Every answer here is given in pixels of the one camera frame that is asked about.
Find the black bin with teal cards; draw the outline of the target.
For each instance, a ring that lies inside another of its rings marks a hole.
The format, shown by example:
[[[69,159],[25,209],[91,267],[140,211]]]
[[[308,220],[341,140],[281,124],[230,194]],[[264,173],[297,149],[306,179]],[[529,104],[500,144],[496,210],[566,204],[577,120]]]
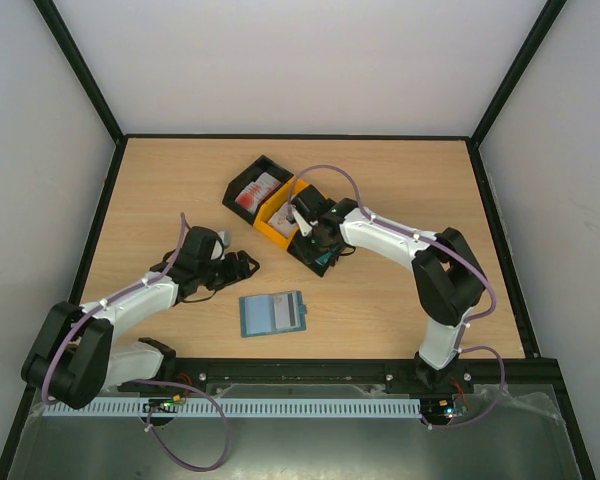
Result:
[[[335,265],[342,250],[340,245],[322,246],[314,237],[302,236],[300,233],[294,235],[287,248],[291,256],[319,277],[323,277]]]

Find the blue card holder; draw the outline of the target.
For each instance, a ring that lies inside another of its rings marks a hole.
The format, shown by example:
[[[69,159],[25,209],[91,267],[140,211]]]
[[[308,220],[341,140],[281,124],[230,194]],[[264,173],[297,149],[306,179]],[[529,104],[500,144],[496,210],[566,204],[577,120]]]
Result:
[[[298,290],[241,297],[239,312],[243,338],[306,330],[307,307]]]

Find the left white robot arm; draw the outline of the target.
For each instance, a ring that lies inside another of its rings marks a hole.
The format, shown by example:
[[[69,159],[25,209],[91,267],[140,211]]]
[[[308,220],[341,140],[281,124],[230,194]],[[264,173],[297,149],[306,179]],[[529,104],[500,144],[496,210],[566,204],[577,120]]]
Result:
[[[23,363],[22,380],[48,404],[80,409],[107,388],[157,378],[173,354],[168,347],[152,339],[119,347],[117,340],[147,318],[191,302],[199,289],[216,293],[252,277],[259,263],[229,245],[226,231],[184,226],[175,249],[131,285],[93,302],[55,304]]]

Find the black bin with red cards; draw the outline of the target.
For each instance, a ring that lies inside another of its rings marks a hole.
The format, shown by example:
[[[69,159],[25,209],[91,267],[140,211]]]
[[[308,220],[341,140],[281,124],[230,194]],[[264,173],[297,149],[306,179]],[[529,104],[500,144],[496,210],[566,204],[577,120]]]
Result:
[[[265,201],[293,178],[293,174],[265,155],[231,180],[222,204],[250,225]]]

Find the yellow bin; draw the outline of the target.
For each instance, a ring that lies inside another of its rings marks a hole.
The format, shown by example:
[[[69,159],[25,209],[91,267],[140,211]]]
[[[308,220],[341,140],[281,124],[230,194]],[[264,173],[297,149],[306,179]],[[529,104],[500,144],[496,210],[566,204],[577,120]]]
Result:
[[[289,180],[278,187],[260,205],[253,227],[264,234],[274,244],[287,250],[294,235],[299,231],[295,221],[290,221],[288,215],[288,195],[292,181]]]

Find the teal card stack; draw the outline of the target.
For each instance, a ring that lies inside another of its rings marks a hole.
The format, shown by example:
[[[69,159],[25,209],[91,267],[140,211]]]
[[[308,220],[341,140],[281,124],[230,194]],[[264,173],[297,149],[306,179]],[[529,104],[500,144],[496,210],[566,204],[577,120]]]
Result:
[[[334,256],[334,254],[332,252],[326,252],[326,253],[322,254],[320,257],[318,257],[314,261],[314,264],[320,265],[320,266],[327,265],[331,262],[333,256]]]

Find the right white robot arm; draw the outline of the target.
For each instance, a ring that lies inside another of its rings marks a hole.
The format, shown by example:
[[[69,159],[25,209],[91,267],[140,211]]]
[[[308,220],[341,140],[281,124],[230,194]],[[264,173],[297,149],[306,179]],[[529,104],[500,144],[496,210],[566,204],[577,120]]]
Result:
[[[423,341],[415,354],[415,376],[425,390],[440,390],[451,379],[462,337],[476,317],[484,292],[495,293],[464,236],[416,230],[361,205],[360,199],[335,202],[309,185],[288,197],[288,217],[299,227],[292,244],[309,264],[347,248],[366,249],[414,276],[427,315]]]

